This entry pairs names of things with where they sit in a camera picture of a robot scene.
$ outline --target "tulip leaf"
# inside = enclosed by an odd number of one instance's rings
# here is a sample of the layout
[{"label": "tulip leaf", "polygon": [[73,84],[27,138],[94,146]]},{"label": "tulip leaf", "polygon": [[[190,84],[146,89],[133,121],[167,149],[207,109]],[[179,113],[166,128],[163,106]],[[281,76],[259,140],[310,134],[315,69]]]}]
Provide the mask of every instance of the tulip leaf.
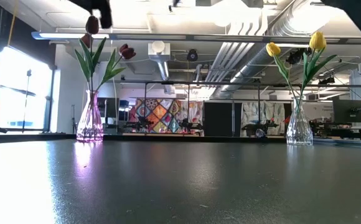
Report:
[{"label": "tulip leaf", "polygon": [[319,57],[322,55],[324,49],[320,50],[316,55],[313,56],[313,58],[311,59],[311,61],[309,62],[308,66],[307,66],[307,70],[306,73],[310,74],[311,70],[315,67],[317,60],[319,59]]},{"label": "tulip leaf", "polygon": [[92,62],[93,62],[93,67],[95,68],[96,65],[98,64],[99,58],[100,58],[100,54],[101,51],[103,50],[103,47],[105,46],[105,42],[106,42],[106,37],[100,42],[99,46],[98,46],[98,50],[92,55]]},{"label": "tulip leaf", "polygon": [[116,50],[114,49],[113,53],[111,54],[110,60],[107,63],[106,72],[105,72],[105,76],[103,77],[103,79],[111,74],[111,71],[114,68],[115,60],[116,60]]},{"label": "tulip leaf", "polygon": [[83,54],[85,56],[85,61],[87,62],[87,65],[89,67],[90,76],[92,76],[93,72],[95,72],[95,66],[93,66],[92,64],[91,53],[89,52],[88,47],[84,44],[84,42],[81,39],[79,39],[78,41],[80,42],[80,45],[83,50]]},{"label": "tulip leaf", "polygon": [[85,62],[85,60],[83,59],[83,57],[81,56],[80,53],[78,53],[77,50],[74,49],[75,55],[77,56],[78,62],[80,63],[82,72],[85,76],[85,78],[87,79],[87,82],[89,82],[90,79],[90,70],[88,68],[87,63]]},{"label": "tulip leaf", "polygon": [[274,56],[274,62],[276,62],[280,74],[283,76],[283,78],[288,82],[288,71],[284,67],[284,64],[280,61],[277,55]]},{"label": "tulip leaf", "polygon": [[305,89],[305,86],[307,85],[307,83],[309,82],[309,74],[307,72],[307,67],[308,67],[308,62],[307,62],[307,55],[304,52],[304,77],[303,77],[303,81],[302,81],[302,87],[301,87],[301,94]]},{"label": "tulip leaf", "polygon": [[324,67],[328,62],[330,62],[333,58],[335,58],[337,55],[331,55],[327,57],[324,61],[322,61],[319,65],[315,66],[311,73],[309,74],[309,78],[313,78],[313,76],[320,70],[322,67]]},{"label": "tulip leaf", "polygon": [[112,79],[114,76],[116,76],[117,74],[121,73],[124,69],[126,68],[116,68],[116,69],[113,69],[111,71],[111,73],[108,75],[108,76],[104,76],[99,87],[96,89],[98,90],[105,82],[107,82],[108,80]]}]

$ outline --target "yellow tulip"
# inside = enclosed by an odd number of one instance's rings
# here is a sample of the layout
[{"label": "yellow tulip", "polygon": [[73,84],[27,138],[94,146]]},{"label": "yellow tulip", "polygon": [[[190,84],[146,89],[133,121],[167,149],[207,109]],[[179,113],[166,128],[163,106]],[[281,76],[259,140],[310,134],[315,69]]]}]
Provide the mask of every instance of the yellow tulip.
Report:
[{"label": "yellow tulip", "polygon": [[280,47],[278,47],[275,43],[270,42],[266,45],[266,51],[270,55],[270,57],[274,57],[276,55],[279,55],[281,50]]},{"label": "yellow tulip", "polygon": [[323,32],[316,32],[312,35],[311,41],[309,42],[309,46],[311,49],[315,49],[316,51],[320,51],[326,47],[326,39],[323,36]]}]

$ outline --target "table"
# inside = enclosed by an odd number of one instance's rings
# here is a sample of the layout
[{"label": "table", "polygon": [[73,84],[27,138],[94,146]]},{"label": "table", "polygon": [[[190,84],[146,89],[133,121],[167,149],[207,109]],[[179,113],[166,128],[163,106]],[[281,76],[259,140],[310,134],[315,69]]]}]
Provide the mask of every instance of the table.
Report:
[{"label": "table", "polygon": [[0,144],[0,223],[361,223],[361,147]]}]

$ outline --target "glass vase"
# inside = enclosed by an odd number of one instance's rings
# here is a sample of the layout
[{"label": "glass vase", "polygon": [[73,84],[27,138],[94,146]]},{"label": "glass vase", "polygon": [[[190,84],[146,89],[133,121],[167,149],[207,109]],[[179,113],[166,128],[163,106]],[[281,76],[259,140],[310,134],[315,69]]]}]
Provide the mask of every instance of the glass vase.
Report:
[{"label": "glass vase", "polygon": [[80,142],[101,142],[103,126],[98,109],[98,92],[87,90],[88,100],[82,111],[77,128],[77,140]]},{"label": "glass vase", "polygon": [[290,145],[313,145],[313,133],[302,107],[302,99],[294,99],[294,109],[288,123],[286,139],[287,144]]}]

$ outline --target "colorful quilt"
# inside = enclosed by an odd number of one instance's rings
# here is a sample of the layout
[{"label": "colorful quilt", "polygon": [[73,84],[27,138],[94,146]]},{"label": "colorful quilt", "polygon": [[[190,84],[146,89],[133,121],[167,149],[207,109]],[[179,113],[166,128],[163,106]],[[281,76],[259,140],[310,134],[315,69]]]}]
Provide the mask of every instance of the colorful quilt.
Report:
[{"label": "colorful quilt", "polygon": [[[189,122],[202,124],[203,105],[199,101],[189,102]],[[135,122],[145,115],[152,122],[149,127],[151,133],[181,133],[179,122],[187,117],[187,101],[149,98],[145,108],[144,99],[138,98],[129,117]]]}]

